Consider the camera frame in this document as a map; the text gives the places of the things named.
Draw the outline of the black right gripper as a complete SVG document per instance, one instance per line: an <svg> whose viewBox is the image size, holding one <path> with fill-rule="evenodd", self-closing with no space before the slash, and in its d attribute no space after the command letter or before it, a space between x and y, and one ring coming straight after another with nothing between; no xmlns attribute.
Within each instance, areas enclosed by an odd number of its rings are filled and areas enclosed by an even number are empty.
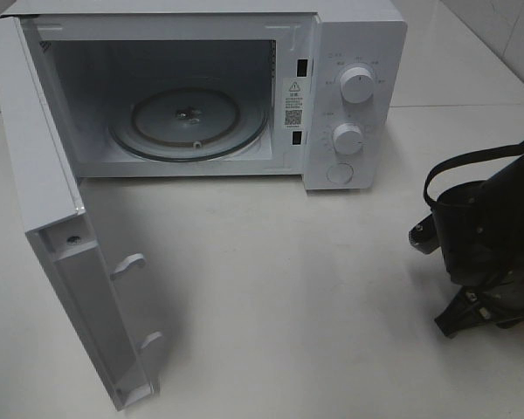
<svg viewBox="0 0 524 419"><path fill-rule="evenodd" d="M524 321L524 248L445 250L445 267L459 291L434 319L447 338L484 325L509 328Z"/></svg>

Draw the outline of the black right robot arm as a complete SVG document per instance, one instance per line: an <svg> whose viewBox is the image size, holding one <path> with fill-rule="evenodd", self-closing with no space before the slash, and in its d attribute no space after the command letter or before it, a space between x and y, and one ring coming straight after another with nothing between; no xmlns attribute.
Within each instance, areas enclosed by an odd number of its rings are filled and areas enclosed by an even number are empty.
<svg viewBox="0 0 524 419"><path fill-rule="evenodd" d="M486 180L459 184L436 199L424 196L445 268L460 287L435 319L447 337L524 320L524 141L452 157L426 177L430 182L449 169L506 157L512 162Z"/></svg>

